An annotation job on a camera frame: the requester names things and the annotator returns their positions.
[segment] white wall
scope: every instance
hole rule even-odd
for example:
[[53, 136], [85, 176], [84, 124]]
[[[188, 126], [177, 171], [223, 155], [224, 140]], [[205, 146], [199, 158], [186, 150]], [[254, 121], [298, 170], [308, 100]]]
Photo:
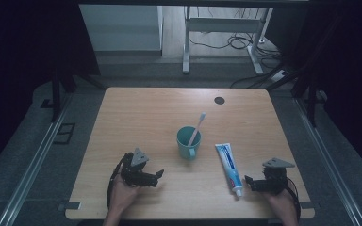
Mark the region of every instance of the white wall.
[[161, 50], [162, 7], [79, 6], [95, 51]]

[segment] toothbrush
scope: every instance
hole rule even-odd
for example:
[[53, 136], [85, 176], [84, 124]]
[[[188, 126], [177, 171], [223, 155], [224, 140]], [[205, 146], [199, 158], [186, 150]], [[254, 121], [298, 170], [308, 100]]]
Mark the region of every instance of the toothbrush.
[[205, 115], [206, 115], [206, 113], [205, 113], [205, 112], [202, 112], [202, 114], [201, 114], [201, 118], [199, 119], [198, 126], [196, 126], [195, 130], [193, 131], [193, 134], [192, 134], [192, 137], [190, 137], [190, 140], [189, 140], [188, 146], [192, 145], [192, 142], [193, 142], [193, 140], [195, 139], [196, 134], [197, 134], [197, 133], [198, 133], [198, 131], [199, 131], [199, 127], [201, 126], [201, 123], [202, 123], [202, 121], [204, 120]]

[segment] wooden floor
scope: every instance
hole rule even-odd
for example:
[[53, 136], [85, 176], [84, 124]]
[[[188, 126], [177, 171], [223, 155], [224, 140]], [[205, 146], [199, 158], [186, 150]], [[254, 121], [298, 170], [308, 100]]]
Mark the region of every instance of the wooden floor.
[[[183, 46], [185, 41], [185, 15], [186, 8], [184, 7], [163, 7], [163, 51], [162, 55], [182, 56]], [[260, 19], [263, 9], [258, 8], [213, 8], [213, 7], [193, 7], [190, 8], [190, 17], [206, 17], [206, 18], [247, 18]], [[193, 44], [202, 43], [214, 47], [222, 47], [228, 44], [228, 39], [233, 33], [219, 32], [190, 32], [189, 45], [191, 56], [248, 56], [246, 48], [235, 49], [231, 46], [225, 48], [211, 48], [204, 45]], [[237, 34], [240, 37], [249, 39], [247, 34]], [[247, 40], [239, 40], [233, 42], [237, 47], [243, 47], [248, 44]]]

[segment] human hand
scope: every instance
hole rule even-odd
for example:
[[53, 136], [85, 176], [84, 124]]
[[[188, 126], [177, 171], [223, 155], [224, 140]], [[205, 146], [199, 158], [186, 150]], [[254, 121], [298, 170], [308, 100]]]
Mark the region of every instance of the human hand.
[[269, 203], [273, 213], [281, 219], [284, 226], [299, 225], [294, 200], [292, 196], [284, 189], [278, 195], [270, 192], [260, 192]]
[[125, 183], [122, 176], [116, 176], [113, 182], [113, 188], [110, 195], [110, 206], [104, 225], [116, 226], [123, 211], [128, 208], [140, 193], [141, 186], [129, 186]]

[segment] mug handle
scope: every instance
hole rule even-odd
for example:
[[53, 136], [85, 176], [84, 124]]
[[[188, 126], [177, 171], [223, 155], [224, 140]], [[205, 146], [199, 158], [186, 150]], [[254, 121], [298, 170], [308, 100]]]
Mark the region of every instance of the mug handle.
[[189, 156], [190, 156], [190, 158], [195, 157], [195, 149], [189, 149]]

